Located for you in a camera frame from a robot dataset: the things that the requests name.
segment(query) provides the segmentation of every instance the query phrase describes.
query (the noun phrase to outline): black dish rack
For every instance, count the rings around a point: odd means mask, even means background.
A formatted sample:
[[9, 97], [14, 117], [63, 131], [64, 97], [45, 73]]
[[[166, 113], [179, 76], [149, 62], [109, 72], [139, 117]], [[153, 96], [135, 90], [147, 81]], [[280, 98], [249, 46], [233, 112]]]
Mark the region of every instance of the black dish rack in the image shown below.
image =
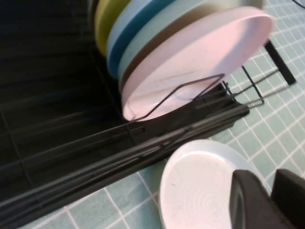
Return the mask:
[[[262, 96], [256, 84], [277, 71], [254, 82], [243, 67], [250, 86], [239, 93], [223, 82], [160, 118], [127, 122], [117, 82], [88, 30], [86, 4], [0, 3], [0, 228], [22, 226], [167, 158], [187, 141], [227, 129], [295, 83], [268, 42], [288, 86]], [[235, 97], [250, 88], [257, 99], [238, 103]]]

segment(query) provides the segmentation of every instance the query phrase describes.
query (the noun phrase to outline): tiled countertop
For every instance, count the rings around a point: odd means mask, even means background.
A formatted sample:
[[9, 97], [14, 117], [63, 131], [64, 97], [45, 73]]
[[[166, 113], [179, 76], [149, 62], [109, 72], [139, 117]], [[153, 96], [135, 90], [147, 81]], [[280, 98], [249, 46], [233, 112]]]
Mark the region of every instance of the tiled countertop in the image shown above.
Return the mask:
[[[270, 188], [275, 170], [283, 167], [305, 175], [305, 10], [290, 0], [269, 0], [264, 10], [277, 18], [271, 37], [298, 85], [266, 100], [243, 120], [211, 139], [228, 144], [252, 163]], [[274, 64], [260, 50], [245, 64], [259, 79]], [[242, 70], [229, 79], [233, 91], [247, 86]], [[259, 85], [263, 93], [284, 85], [281, 75]], [[237, 98], [246, 102], [255, 93]], [[165, 162], [162, 161], [88, 195], [26, 226], [42, 229], [161, 229], [158, 188]]]

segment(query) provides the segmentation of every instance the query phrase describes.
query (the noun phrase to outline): plate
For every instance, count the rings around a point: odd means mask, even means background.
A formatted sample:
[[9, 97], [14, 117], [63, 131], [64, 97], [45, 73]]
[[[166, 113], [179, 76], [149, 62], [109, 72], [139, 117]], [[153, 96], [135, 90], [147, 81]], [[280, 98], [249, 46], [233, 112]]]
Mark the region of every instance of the plate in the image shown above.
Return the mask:
[[130, 0], [99, 0], [94, 16], [95, 41], [99, 51], [106, 56], [110, 30]]
[[238, 6], [254, 6], [261, 8], [263, 0], [176, 0], [153, 17], [132, 39], [127, 46], [119, 64], [119, 89], [122, 88], [130, 74], [138, 64], [159, 44], [188, 24], [197, 20], [193, 15], [196, 7], [198, 16], [209, 14]]
[[[124, 118], [133, 120], [147, 115], [183, 83], [220, 74], [229, 76], [267, 41], [272, 25], [271, 16], [262, 10], [238, 7], [186, 26], [153, 50], [133, 71], [122, 92]], [[211, 89], [212, 83], [215, 79], [179, 89], [141, 121], [189, 103], [203, 90]]]
[[118, 78], [121, 57], [136, 33], [174, 0], [132, 0], [114, 23], [107, 40], [107, 67]]
[[229, 229], [231, 181], [236, 169], [259, 172], [232, 148], [195, 140], [178, 148], [162, 174], [159, 194], [164, 229]]

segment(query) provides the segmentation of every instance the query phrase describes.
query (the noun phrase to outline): stacked plates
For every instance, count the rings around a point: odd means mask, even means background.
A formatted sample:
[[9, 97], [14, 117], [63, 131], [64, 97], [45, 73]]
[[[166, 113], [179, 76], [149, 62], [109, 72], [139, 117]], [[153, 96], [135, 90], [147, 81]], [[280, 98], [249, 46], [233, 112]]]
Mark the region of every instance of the stacked plates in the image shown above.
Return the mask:
[[88, 19], [127, 120], [157, 118], [209, 91], [264, 45], [273, 25], [262, 0], [96, 2], [89, 0]]

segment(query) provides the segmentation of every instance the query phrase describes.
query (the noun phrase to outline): rack handle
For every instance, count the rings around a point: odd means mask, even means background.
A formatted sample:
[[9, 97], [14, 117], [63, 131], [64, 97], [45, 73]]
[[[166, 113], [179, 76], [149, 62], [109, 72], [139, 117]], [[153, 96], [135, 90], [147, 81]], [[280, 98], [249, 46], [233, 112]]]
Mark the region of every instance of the rack handle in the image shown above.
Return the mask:
[[291, 71], [288, 69], [287, 65], [284, 63], [283, 59], [281, 58], [280, 54], [277, 52], [273, 44], [270, 40], [265, 44], [265, 49], [271, 56], [272, 60], [276, 64], [279, 72], [283, 75], [284, 79], [288, 83], [289, 86], [296, 83], [294, 76], [292, 75]]

